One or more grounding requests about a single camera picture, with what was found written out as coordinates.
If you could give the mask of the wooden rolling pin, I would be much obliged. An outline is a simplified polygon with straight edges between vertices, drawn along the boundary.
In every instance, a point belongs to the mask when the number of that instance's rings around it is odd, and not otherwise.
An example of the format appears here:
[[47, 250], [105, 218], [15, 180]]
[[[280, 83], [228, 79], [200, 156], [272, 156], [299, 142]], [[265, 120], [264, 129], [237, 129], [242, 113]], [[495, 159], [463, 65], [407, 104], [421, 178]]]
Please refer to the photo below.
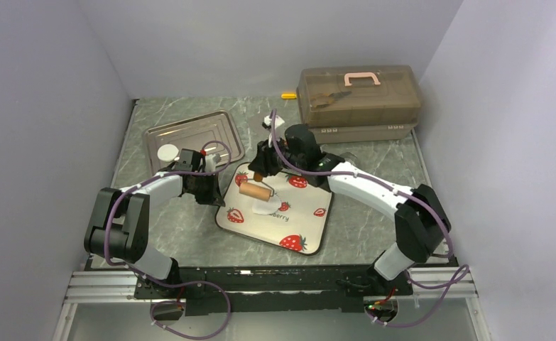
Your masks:
[[239, 194], [252, 197], [260, 201], [268, 202], [275, 194], [275, 190], [263, 181], [255, 181], [248, 177], [247, 173], [236, 174], [236, 184], [239, 187]]

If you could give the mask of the white dough ball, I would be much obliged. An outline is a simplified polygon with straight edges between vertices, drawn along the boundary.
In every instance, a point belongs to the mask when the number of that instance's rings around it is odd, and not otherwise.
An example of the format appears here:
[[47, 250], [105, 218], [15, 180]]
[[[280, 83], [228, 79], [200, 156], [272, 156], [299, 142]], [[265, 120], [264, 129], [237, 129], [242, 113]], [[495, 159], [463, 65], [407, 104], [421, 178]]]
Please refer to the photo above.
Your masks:
[[282, 201], [278, 197], [270, 197], [269, 201], [254, 199], [252, 212], [256, 215], [272, 215], [279, 211], [281, 205]]

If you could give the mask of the strawberry pattern white tray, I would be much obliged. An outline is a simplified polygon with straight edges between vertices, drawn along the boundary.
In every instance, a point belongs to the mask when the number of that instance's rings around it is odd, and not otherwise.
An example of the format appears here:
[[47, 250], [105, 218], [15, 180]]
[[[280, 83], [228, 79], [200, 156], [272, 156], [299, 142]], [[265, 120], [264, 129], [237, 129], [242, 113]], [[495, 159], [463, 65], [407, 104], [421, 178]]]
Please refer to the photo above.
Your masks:
[[247, 173], [248, 163], [236, 168], [224, 194], [225, 206], [217, 210], [217, 226], [241, 236], [250, 237], [277, 247], [313, 255], [322, 245], [333, 194], [311, 186], [300, 175], [280, 172], [264, 178], [263, 182], [275, 190], [282, 205], [272, 215], [252, 212], [253, 198], [239, 194], [237, 173]]

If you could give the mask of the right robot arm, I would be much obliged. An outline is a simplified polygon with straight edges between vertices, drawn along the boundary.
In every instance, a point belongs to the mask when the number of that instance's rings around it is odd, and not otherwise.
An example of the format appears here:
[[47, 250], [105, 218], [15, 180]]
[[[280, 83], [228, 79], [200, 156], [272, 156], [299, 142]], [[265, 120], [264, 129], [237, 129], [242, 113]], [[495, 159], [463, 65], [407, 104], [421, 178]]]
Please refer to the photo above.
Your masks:
[[400, 274], [437, 257], [438, 246], [450, 241], [449, 220], [430, 186], [412, 188], [364, 172], [341, 156], [322, 151], [304, 124], [292, 125], [283, 133], [269, 121], [261, 126], [268, 138], [258, 143], [249, 164], [254, 180], [282, 171], [298, 174], [312, 187], [350, 197], [393, 220], [396, 240], [372, 263], [367, 278], [375, 294], [389, 292]]

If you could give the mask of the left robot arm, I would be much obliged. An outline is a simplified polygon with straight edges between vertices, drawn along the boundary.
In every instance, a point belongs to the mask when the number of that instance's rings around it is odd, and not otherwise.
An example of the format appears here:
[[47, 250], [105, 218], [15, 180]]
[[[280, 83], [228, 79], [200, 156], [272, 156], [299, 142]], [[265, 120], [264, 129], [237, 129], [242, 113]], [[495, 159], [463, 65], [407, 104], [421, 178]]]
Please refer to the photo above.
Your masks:
[[172, 298], [181, 286], [180, 268], [177, 260], [148, 242], [151, 208], [184, 194], [193, 195], [199, 205], [223, 207], [217, 167], [221, 156], [174, 146], [161, 147], [158, 156], [167, 166], [152, 178], [98, 192], [84, 248], [111, 266], [127, 266], [150, 279], [159, 296]]

